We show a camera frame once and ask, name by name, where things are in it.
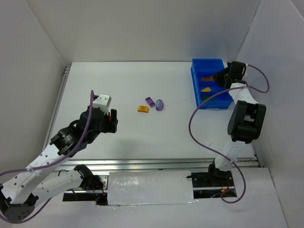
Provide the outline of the small yellow sloped lego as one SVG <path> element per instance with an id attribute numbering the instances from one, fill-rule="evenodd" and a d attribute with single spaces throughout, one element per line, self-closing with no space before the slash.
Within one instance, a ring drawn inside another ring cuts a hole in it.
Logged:
<path id="1" fill-rule="evenodd" d="M 141 113 L 148 113 L 149 112 L 149 107 L 140 105 L 140 106 L 138 106 L 137 111 L 141 112 Z"/>

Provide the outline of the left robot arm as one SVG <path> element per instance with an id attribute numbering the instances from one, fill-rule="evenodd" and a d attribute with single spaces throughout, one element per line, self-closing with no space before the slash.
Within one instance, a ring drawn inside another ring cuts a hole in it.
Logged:
<path id="1" fill-rule="evenodd" d="M 23 171 L 0 186 L 0 211 L 8 223 L 24 223 L 37 215 L 36 207 L 45 207 L 56 195 L 74 188 L 106 189 L 106 182 L 80 164 L 56 178 L 46 180 L 56 168 L 91 144 L 100 133 L 115 133 L 117 111 L 105 114 L 100 108 L 86 110 L 78 120 L 61 129 L 45 150 Z"/>

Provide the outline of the long brown lego plate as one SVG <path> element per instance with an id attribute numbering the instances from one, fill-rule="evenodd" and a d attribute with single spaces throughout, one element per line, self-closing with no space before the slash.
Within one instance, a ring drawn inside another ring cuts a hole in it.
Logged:
<path id="1" fill-rule="evenodd" d="M 202 81 L 211 81 L 211 82 L 213 82 L 214 78 L 213 77 L 202 77 L 201 80 Z"/>

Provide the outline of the purple round flower lego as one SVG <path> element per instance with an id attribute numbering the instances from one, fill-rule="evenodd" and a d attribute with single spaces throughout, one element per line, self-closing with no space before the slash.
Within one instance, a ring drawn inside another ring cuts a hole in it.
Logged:
<path id="1" fill-rule="evenodd" d="M 164 103 L 161 99 L 158 99 L 156 101 L 156 105 L 155 105 L 155 108 L 157 111 L 162 111 L 163 110 L 163 107 L 164 107 Z"/>

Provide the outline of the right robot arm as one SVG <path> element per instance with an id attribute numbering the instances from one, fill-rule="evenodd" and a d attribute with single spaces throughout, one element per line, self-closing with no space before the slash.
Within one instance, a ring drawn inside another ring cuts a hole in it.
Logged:
<path id="1" fill-rule="evenodd" d="M 230 89 L 235 107 L 228 123 L 230 140 L 208 167 L 208 179 L 230 181 L 233 162 L 245 146 L 259 138 L 266 114 L 266 106 L 258 103 L 251 95 L 246 81 L 248 64 L 233 61 L 224 70 L 212 76 L 213 81 L 224 89 Z"/>

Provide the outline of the purple rectangular lego brick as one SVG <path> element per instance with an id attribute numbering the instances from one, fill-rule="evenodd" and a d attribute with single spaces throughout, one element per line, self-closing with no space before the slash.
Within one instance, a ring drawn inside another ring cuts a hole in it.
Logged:
<path id="1" fill-rule="evenodd" d="M 154 107 L 155 106 L 155 102 L 150 98 L 150 97 L 147 97 L 145 99 L 146 103 L 148 104 L 149 107 Z"/>

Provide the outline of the yellow lego brick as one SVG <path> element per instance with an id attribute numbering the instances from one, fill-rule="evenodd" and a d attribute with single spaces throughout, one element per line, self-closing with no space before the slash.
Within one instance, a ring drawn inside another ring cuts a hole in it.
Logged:
<path id="1" fill-rule="evenodd" d="M 201 92 L 211 92 L 211 88 L 210 87 L 206 87 L 206 88 L 203 88 L 201 89 Z"/>

